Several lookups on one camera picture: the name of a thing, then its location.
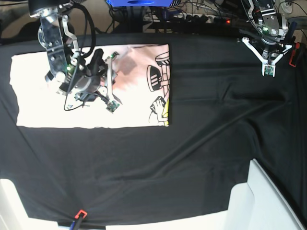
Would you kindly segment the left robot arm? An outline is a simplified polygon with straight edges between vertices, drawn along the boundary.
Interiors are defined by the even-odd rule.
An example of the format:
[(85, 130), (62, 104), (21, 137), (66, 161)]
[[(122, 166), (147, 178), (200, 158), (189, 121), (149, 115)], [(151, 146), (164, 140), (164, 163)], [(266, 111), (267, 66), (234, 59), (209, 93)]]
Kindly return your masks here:
[(277, 12), (273, 0), (242, 0), (244, 13), (255, 33), (242, 31), (241, 42), (261, 62), (262, 75), (275, 77), (277, 63), (295, 47), (294, 23)]

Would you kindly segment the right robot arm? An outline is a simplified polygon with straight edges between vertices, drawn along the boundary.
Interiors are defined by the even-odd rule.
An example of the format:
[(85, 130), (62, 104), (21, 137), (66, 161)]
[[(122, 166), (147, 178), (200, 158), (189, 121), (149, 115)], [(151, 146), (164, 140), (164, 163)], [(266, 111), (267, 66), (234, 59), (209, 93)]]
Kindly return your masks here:
[[(65, 96), (64, 110), (72, 111), (86, 103), (101, 99), (106, 109), (113, 113), (121, 101), (113, 94), (117, 73), (113, 61), (119, 56), (114, 52), (104, 57), (101, 48), (96, 49), (96, 28), (89, 11), (72, 0), (30, 0), (29, 14), (40, 20), (37, 37), (47, 52), (50, 70), (45, 76), (48, 84), (56, 85), (56, 93)], [(85, 41), (78, 41), (69, 28), (71, 9), (79, 9), (85, 18), (85, 30), (91, 30), (91, 44), (83, 52)]]

